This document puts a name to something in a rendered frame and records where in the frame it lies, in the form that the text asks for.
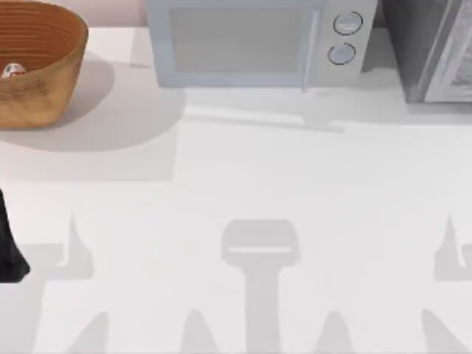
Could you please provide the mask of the pale microwave oven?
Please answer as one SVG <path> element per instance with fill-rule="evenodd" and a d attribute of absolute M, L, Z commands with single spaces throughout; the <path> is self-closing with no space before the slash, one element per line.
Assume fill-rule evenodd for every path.
<path fill-rule="evenodd" d="M 345 87 L 361 73 L 378 0 L 145 0 L 166 88 Z"/>

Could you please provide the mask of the white and red can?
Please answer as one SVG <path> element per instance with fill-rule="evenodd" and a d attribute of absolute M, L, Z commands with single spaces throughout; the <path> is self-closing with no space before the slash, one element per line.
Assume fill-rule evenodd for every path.
<path fill-rule="evenodd" d="M 27 73 L 27 69 L 20 63 L 8 63 L 2 70 L 0 78 L 10 78 Z"/>

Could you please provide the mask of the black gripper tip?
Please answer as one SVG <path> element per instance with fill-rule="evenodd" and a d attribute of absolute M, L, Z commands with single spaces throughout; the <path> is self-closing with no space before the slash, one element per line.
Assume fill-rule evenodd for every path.
<path fill-rule="evenodd" d="M 30 273 L 30 265 L 17 247 L 0 189 L 0 284 L 20 283 Z"/>

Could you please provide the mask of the microwave oven door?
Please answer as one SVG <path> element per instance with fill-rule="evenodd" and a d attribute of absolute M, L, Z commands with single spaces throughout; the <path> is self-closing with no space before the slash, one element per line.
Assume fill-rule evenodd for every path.
<path fill-rule="evenodd" d="M 319 0 L 145 0 L 161 87 L 307 84 Z"/>

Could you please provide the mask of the round microwave knob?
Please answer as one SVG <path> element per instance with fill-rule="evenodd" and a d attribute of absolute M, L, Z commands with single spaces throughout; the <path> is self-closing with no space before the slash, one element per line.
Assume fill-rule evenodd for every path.
<path fill-rule="evenodd" d="M 364 20 L 357 12 L 348 12 L 337 15 L 333 21 L 336 33 L 343 36 L 354 35 L 362 28 Z"/>
<path fill-rule="evenodd" d="M 343 43 L 338 46 L 332 46 L 328 53 L 328 60 L 336 66 L 343 66 L 354 60 L 356 49 L 349 43 Z"/>

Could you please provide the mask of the brown wooden basket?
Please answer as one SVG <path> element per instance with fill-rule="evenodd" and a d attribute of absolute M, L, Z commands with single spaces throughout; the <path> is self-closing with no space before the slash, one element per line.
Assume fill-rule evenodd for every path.
<path fill-rule="evenodd" d="M 57 122 L 77 84 L 89 29 L 76 13 L 39 0 L 0 0 L 0 74 L 8 63 L 27 73 L 0 78 L 0 129 Z"/>

